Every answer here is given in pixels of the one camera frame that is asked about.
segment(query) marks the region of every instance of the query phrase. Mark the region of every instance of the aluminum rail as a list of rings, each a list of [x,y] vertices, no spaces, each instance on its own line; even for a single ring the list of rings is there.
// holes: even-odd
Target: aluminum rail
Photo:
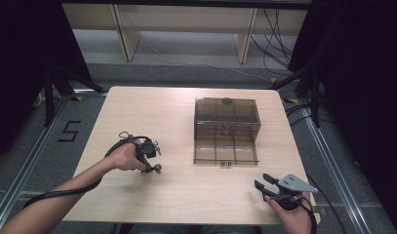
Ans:
[[[307,104],[304,99],[299,100],[300,104]],[[304,108],[302,110],[304,117],[309,116],[311,113],[309,110]],[[313,135],[314,141],[316,141],[317,146],[319,147],[320,153],[323,157],[323,160],[326,164],[326,167],[329,170],[329,173],[335,183],[338,194],[340,195],[341,201],[345,205],[347,209],[347,213],[352,220],[353,226],[356,229],[357,233],[372,233],[368,222],[363,215],[362,209],[359,207],[353,193],[351,192],[346,180],[344,179],[340,168],[337,165],[335,157],[332,154],[328,144],[325,141],[325,138],[320,131],[320,128],[316,128],[315,124],[311,120],[311,118],[306,118],[307,126]]]
[[[0,228],[3,226],[4,222],[6,221],[7,217],[10,214],[16,200],[21,193],[21,190],[27,183],[28,178],[30,177],[31,173],[35,165],[37,164],[40,155],[42,154],[43,150],[49,138],[53,132],[53,129],[57,125],[58,119],[66,107],[70,97],[62,97],[60,102],[55,110],[55,116],[52,122],[47,126],[44,127],[43,131],[40,133],[36,143],[34,144],[33,148],[31,149],[30,153],[28,154],[27,158],[23,162],[18,174],[16,175],[15,180],[13,181],[10,188],[7,190],[6,194],[4,195],[3,199],[0,202]]]

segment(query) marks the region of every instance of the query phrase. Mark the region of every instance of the wooden table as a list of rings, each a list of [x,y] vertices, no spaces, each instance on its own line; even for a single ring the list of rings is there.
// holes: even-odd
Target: wooden table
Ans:
[[[261,128],[257,166],[193,164],[195,98],[255,99]],[[283,104],[266,90],[113,87],[100,111],[76,170],[103,158],[127,131],[158,140],[162,174],[113,171],[87,193],[64,220],[121,223],[277,224],[280,220],[254,187],[262,174],[288,173],[307,181]],[[277,187],[268,185],[272,191]]]

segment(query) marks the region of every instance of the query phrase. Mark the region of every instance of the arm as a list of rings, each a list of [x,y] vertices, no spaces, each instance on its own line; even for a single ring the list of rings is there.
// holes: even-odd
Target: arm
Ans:
[[[310,202],[310,193],[303,192],[301,196]],[[311,220],[308,213],[301,207],[292,211],[286,211],[275,201],[265,196],[265,201],[278,214],[286,231],[290,234],[310,234]],[[309,207],[308,203],[301,199],[302,203]]]
[[[145,165],[135,156],[136,147],[127,143],[115,149],[109,156],[92,165],[83,173],[65,182],[53,191],[85,187],[98,181],[108,172],[119,169],[144,170]],[[62,196],[38,201],[14,216],[0,230],[6,233],[49,233],[67,215],[84,194]]]

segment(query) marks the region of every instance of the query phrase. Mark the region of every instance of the black curtain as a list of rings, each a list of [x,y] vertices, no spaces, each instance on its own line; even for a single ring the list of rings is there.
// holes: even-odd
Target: black curtain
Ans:
[[[53,65],[91,80],[60,2],[0,0],[0,155],[10,149]]]
[[[320,61],[320,81],[337,125],[397,229],[397,1],[351,2],[354,14],[336,52]],[[305,65],[318,38],[315,28],[322,27],[316,22],[327,18],[327,11],[308,13],[291,69]]]

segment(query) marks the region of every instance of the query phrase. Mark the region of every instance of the person's left hand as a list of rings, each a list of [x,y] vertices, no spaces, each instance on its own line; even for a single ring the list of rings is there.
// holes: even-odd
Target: person's left hand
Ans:
[[[309,207],[310,193],[302,192],[302,204]],[[311,219],[308,213],[301,207],[297,207],[292,211],[286,211],[275,200],[270,200],[270,197],[264,197],[265,202],[278,214],[283,222],[283,226],[289,234],[311,233]]]
[[[126,143],[113,150],[107,158],[112,160],[114,169],[143,171],[146,169],[146,165],[137,159],[136,149],[137,147],[133,143]]]

